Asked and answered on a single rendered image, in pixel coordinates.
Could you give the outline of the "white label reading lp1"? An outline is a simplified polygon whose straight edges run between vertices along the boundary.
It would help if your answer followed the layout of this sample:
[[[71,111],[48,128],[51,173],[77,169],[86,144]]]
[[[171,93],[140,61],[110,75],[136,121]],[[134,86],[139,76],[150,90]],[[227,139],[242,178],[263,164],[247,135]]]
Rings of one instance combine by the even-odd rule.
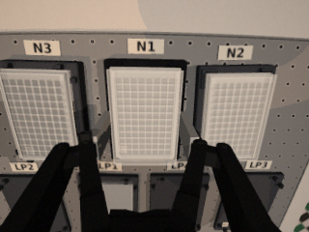
[[[99,170],[111,170],[111,171],[122,171],[121,166],[114,166],[113,161],[103,161],[98,162]]]

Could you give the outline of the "white n2 label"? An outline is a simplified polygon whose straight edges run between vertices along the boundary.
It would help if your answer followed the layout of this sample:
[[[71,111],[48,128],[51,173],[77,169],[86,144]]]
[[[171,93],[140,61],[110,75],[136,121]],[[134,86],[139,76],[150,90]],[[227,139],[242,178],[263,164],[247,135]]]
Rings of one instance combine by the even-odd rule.
[[[251,60],[253,45],[220,45],[217,60]]]

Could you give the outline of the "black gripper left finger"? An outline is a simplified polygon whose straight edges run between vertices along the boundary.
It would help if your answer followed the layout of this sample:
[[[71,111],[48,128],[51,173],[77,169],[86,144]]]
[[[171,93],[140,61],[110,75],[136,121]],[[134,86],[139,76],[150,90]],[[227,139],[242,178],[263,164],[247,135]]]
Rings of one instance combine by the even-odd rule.
[[[113,232],[98,170],[110,135],[110,113],[104,111],[91,131],[77,134],[78,145],[56,144],[0,225],[0,232],[49,232],[78,166],[81,232]]]

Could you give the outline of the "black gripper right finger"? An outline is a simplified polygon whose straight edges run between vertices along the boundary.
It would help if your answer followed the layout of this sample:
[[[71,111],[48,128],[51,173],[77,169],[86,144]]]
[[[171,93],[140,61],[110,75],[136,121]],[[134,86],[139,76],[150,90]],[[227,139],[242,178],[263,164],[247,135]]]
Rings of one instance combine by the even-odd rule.
[[[208,145],[196,131],[181,111],[179,136],[187,164],[163,232],[195,232],[205,166],[212,167],[231,232],[282,232],[269,217],[232,147],[222,142],[216,147]]]

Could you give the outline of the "translucent plastic plate lid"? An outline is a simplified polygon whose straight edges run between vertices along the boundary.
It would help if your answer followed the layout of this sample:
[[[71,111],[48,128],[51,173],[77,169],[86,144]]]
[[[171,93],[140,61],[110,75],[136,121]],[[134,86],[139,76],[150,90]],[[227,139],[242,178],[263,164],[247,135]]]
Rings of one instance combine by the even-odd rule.
[[[133,211],[133,182],[101,181],[105,195],[108,215],[110,209],[127,209]]]

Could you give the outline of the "white label reading n1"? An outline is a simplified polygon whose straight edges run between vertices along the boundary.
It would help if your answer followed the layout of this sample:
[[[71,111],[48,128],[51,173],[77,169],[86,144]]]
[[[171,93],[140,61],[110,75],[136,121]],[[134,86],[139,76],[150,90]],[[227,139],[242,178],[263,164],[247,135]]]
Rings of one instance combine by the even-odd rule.
[[[127,39],[128,53],[164,54],[164,40]]]

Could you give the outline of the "white n3 label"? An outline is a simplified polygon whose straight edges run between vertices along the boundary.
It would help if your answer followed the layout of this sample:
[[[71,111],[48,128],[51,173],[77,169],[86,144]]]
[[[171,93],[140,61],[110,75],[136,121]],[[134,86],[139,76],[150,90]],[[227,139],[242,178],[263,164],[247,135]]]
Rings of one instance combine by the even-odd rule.
[[[24,47],[26,55],[62,56],[60,41],[24,41]]]

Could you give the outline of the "white label reading lp3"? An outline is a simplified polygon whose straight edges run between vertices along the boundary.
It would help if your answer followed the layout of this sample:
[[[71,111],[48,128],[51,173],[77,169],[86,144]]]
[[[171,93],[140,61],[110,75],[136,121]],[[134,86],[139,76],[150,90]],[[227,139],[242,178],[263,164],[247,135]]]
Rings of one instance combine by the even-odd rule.
[[[269,169],[272,160],[247,161],[244,169]]]

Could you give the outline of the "grey perforated base plate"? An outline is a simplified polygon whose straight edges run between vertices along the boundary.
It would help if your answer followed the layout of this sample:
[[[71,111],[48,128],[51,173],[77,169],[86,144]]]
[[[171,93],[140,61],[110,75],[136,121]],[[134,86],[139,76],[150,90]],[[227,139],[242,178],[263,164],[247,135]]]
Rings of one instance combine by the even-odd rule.
[[[164,40],[164,54],[128,53],[127,39]],[[60,41],[62,56],[26,55],[24,41]],[[251,60],[217,60],[220,45],[253,45]],[[272,160],[269,169],[244,169],[245,172],[282,172],[284,187],[277,191],[268,215],[279,228],[294,199],[309,163],[309,39],[180,32],[137,31],[15,31],[0,32],[0,60],[82,61],[90,131],[103,111],[107,111],[103,60],[174,59],[186,60],[183,111],[193,125],[197,65],[274,65],[277,79],[258,160]],[[0,174],[36,174],[13,171],[10,162],[27,162],[15,154],[16,146],[0,90]],[[151,173],[184,173],[167,170],[167,165],[122,166],[122,171],[99,173],[138,174],[138,212],[150,210]],[[71,232],[81,232],[80,192],[73,169],[64,193]],[[209,190],[199,232],[223,232],[213,225],[220,194],[211,167]]]

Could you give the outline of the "cream label reading lp2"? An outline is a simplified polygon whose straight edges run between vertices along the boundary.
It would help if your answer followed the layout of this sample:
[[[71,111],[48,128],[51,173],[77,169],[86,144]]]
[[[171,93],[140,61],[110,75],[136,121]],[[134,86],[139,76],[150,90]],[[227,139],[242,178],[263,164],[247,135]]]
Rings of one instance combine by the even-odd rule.
[[[10,162],[13,171],[38,171],[38,164],[36,162]]]

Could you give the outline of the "white label reading lp4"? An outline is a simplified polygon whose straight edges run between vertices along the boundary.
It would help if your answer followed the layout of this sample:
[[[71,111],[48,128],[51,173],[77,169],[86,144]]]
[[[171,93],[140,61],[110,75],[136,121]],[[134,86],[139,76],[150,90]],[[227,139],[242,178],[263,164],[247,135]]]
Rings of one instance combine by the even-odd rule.
[[[177,165],[167,165],[167,170],[185,170],[187,160],[177,160]]]

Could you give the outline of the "white well plate lid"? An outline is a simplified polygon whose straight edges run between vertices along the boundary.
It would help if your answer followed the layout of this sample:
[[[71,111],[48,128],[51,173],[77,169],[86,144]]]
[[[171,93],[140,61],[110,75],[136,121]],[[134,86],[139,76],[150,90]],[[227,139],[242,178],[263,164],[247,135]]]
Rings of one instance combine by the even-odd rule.
[[[114,165],[176,165],[183,70],[107,69]]]
[[[239,161],[258,160],[277,74],[208,74],[203,139],[229,144]]]

